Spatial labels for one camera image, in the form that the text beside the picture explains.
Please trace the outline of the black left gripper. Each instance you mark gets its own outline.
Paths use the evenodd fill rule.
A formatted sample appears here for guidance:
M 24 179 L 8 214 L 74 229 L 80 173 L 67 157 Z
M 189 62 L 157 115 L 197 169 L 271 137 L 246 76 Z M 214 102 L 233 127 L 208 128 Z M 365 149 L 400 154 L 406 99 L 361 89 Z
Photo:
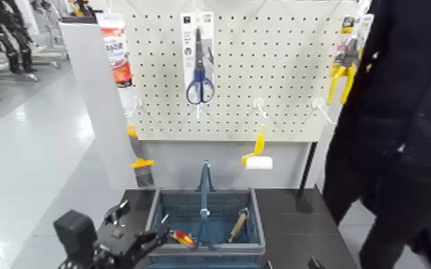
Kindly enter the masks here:
M 169 225 L 140 232 L 130 225 L 120 224 L 121 217 L 129 211 L 130 201 L 123 200 L 105 213 L 105 268 L 135 268 L 141 260 L 168 241 Z

